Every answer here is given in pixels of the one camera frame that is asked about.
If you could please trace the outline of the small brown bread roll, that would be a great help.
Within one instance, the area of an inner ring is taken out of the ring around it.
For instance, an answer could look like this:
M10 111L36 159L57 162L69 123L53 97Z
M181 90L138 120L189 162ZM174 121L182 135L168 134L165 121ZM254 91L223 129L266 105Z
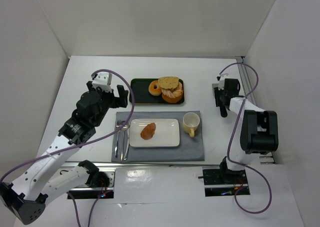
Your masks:
M150 140L156 131L156 124L154 122L149 123L144 127L144 129L140 133L140 137L144 140Z

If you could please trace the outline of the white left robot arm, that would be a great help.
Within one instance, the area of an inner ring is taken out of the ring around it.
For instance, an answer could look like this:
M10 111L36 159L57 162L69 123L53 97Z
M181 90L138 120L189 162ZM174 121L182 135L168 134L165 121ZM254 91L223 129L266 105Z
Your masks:
M109 109L126 108L131 90L117 86L119 96L108 84L87 82L83 93L52 144L32 165L11 183L0 183L0 199L24 224L36 221L46 206L69 190L86 185L95 187L102 177L99 168L83 160L72 170L56 178L52 176L96 133Z

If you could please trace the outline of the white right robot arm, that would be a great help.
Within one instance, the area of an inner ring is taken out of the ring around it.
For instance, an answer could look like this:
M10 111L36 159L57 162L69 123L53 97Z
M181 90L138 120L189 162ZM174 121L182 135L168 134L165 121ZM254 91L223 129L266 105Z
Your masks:
M275 111L264 110L240 93L240 82L228 74L217 77L213 85L215 104L220 116L236 114L236 120L227 146L227 155L219 165L220 179L230 184L244 173L245 167L260 155L278 149L278 116Z

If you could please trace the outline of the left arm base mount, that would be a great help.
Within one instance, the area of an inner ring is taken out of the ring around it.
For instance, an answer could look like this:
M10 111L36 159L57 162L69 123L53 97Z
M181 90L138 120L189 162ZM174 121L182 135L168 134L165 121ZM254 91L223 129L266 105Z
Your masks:
M71 189L69 193L76 200L93 200L97 197L101 199L113 199L115 177L116 171L114 169L102 169L93 185L79 185Z

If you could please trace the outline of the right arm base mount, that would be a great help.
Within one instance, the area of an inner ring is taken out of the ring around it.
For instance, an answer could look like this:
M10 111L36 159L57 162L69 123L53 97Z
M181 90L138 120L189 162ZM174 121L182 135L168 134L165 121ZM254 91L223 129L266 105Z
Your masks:
M217 168L204 168L198 179L203 180L206 197L250 195L250 188L246 172L235 171L232 174L222 176Z

